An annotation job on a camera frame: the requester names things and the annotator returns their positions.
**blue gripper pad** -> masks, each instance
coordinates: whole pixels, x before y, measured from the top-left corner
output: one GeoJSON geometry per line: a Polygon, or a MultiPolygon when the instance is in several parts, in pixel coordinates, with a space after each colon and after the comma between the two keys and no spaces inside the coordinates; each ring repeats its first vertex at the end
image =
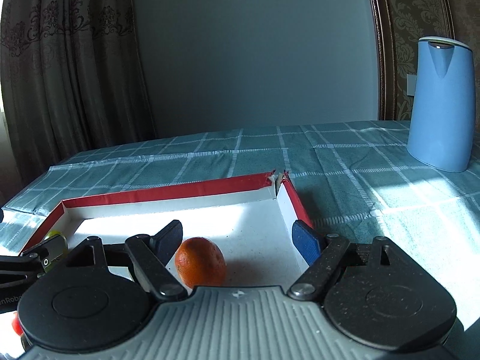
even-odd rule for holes
{"type": "Polygon", "coordinates": [[[322,255],[325,240],[305,222],[296,220],[292,226],[292,242],[306,263],[311,266],[322,255]]]}

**floral wallpaper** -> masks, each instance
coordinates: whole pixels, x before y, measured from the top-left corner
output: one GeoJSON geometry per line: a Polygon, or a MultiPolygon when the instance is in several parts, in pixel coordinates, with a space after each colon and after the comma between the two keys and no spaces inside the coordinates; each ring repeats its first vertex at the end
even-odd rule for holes
{"type": "Polygon", "coordinates": [[[477,89],[477,130],[480,129],[480,0],[448,0],[452,10],[455,38],[473,51],[477,89]]]}
{"type": "Polygon", "coordinates": [[[397,119],[411,118],[413,97],[407,96],[407,74],[416,74],[418,39],[447,36],[441,0],[389,0],[397,59],[397,119]]]}

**electric kettle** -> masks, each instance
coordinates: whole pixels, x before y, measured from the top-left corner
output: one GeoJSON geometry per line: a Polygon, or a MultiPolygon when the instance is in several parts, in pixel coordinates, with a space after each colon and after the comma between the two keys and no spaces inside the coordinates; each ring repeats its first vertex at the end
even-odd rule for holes
{"type": "Polygon", "coordinates": [[[472,50],[453,39],[420,38],[408,152],[437,169],[462,172],[470,160],[474,131],[472,50]]]}

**orange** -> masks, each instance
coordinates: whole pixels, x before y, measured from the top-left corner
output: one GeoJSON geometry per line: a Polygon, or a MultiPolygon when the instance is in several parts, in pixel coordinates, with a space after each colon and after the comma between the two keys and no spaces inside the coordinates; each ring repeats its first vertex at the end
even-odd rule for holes
{"type": "Polygon", "coordinates": [[[212,241],[203,237],[186,239],[175,255],[180,279],[190,288],[221,286],[227,275],[223,254],[212,241]]]}

